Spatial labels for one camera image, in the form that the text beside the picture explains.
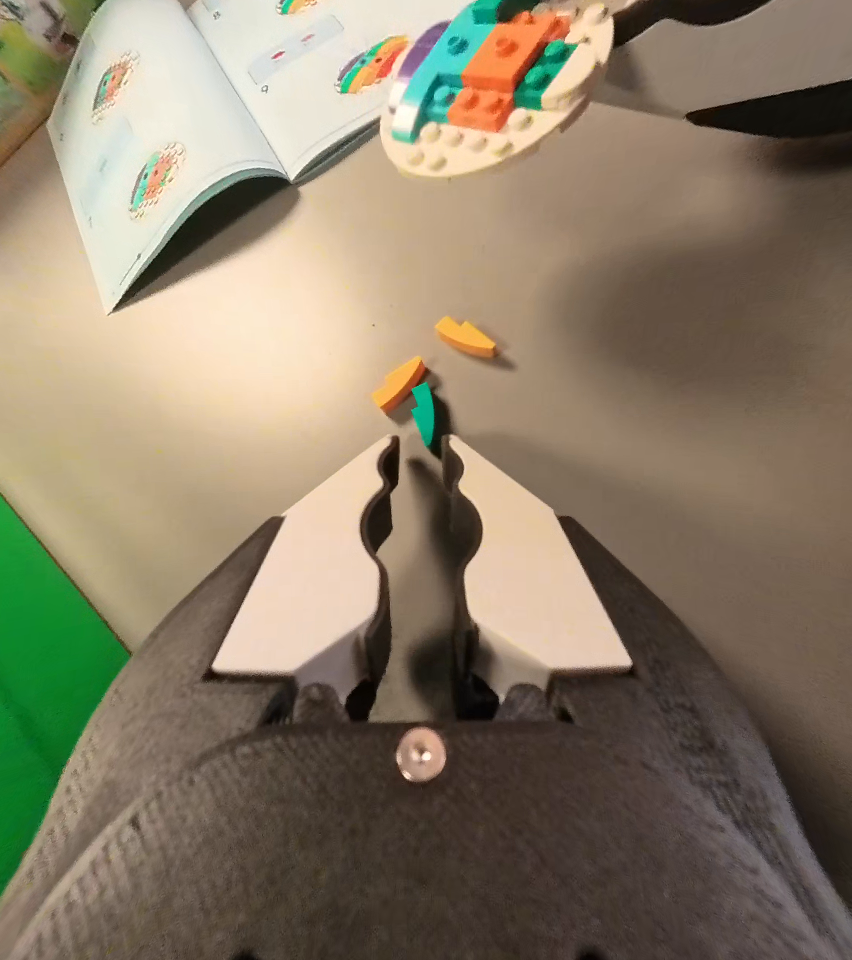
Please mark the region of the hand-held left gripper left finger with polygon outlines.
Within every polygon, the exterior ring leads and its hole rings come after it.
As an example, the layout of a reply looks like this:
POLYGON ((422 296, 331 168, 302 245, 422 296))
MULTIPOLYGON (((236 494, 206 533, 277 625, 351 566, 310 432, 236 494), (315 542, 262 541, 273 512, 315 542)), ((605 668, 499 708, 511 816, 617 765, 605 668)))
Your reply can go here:
POLYGON ((281 515, 213 673, 379 685, 391 650, 379 550, 393 532, 399 452, 396 435, 375 441, 281 515))

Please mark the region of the green screen cloth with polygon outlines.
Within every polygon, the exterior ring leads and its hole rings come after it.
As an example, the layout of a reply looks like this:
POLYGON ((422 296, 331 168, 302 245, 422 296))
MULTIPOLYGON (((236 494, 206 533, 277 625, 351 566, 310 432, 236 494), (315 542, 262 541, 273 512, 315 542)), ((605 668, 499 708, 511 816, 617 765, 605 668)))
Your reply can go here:
POLYGON ((129 659, 0 494, 0 894, 66 762, 129 659))

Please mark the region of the teal curved lego piece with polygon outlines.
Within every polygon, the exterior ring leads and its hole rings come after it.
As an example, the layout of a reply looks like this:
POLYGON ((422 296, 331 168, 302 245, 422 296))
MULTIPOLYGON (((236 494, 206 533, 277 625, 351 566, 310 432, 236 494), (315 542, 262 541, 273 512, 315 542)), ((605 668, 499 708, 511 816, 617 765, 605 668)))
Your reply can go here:
POLYGON ((411 390, 411 414, 423 445, 432 450, 437 438, 437 408, 432 388, 423 381, 411 390))

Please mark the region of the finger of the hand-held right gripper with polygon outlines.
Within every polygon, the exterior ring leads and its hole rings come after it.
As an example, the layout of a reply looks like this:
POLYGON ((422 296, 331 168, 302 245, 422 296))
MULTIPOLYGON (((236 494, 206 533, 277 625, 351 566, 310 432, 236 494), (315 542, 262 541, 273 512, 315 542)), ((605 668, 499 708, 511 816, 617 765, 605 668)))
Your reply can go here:
POLYGON ((852 81, 852 1, 610 2, 600 104, 685 118, 852 81))

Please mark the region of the round colourful lego model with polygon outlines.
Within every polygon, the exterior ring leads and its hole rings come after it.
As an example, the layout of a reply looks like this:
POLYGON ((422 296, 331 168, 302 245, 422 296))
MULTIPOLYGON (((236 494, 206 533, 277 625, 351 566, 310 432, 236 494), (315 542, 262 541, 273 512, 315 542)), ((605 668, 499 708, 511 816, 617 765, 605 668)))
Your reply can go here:
POLYGON ((471 2, 400 56, 384 153, 401 174, 431 181, 528 156, 586 110, 613 46, 603 2, 471 2))

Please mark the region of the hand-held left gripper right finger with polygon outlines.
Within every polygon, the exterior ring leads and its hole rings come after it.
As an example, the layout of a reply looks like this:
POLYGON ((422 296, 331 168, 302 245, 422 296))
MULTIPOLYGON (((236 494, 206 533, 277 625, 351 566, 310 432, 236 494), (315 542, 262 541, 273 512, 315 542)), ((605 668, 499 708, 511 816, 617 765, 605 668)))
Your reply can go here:
POLYGON ((623 675, 633 660, 552 507, 462 438, 443 439, 452 520, 468 543, 457 581, 461 669, 516 686, 623 675))

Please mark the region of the orange curved lego piece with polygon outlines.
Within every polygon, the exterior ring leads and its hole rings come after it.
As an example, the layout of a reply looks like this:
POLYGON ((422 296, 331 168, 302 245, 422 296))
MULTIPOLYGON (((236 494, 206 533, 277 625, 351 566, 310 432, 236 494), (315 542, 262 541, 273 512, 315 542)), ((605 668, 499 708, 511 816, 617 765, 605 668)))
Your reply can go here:
POLYGON ((372 391, 372 402, 384 414, 391 413, 420 385, 426 371, 422 356, 414 355, 384 376, 382 383, 372 391))
POLYGON ((446 316, 434 325, 434 332, 440 341, 462 354, 480 359, 494 359, 499 354, 497 342, 470 321, 446 316))

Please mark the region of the open instruction booklet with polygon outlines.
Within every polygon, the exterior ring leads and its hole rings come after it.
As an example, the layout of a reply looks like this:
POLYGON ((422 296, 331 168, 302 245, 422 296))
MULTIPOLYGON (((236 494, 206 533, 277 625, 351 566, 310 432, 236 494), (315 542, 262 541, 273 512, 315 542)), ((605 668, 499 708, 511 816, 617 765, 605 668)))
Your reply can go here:
POLYGON ((241 182, 312 179, 372 137, 431 2, 110 1, 48 122, 104 312, 241 182))

